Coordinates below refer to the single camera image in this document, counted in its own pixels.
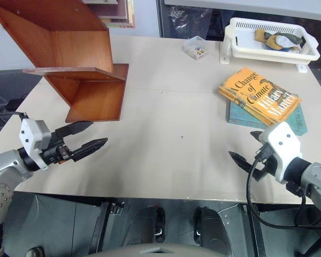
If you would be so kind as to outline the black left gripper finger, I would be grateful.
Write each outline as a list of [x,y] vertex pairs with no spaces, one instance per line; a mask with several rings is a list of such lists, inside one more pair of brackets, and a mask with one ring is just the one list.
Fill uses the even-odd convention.
[[68,124],[66,126],[56,129],[55,137],[59,140],[63,140],[64,137],[67,137],[69,135],[75,135],[86,130],[88,127],[93,125],[93,123],[94,122],[90,122],[90,121],[79,121],[79,122]]
[[100,148],[102,148],[106,142],[108,141],[108,138],[101,138],[101,139],[95,139],[92,140],[84,145],[82,145],[80,148],[74,150],[72,152],[72,160],[74,162],[77,162],[92,153],[98,151]]

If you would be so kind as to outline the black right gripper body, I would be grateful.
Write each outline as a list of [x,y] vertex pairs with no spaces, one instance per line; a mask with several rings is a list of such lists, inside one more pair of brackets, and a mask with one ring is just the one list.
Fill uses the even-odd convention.
[[274,156],[274,150],[269,144],[264,144],[257,152],[255,160],[264,165],[262,170],[255,169],[253,178],[258,182],[267,174],[275,176],[278,166],[277,160]]

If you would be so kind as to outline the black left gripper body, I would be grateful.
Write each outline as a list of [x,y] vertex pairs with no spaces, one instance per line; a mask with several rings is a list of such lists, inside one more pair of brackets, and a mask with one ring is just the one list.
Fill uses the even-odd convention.
[[63,163],[68,160],[77,161],[74,153],[64,142],[64,137],[72,134],[73,132],[70,128],[59,128],[52,132],[47,148],[41,153],[41,157],[47,165]]

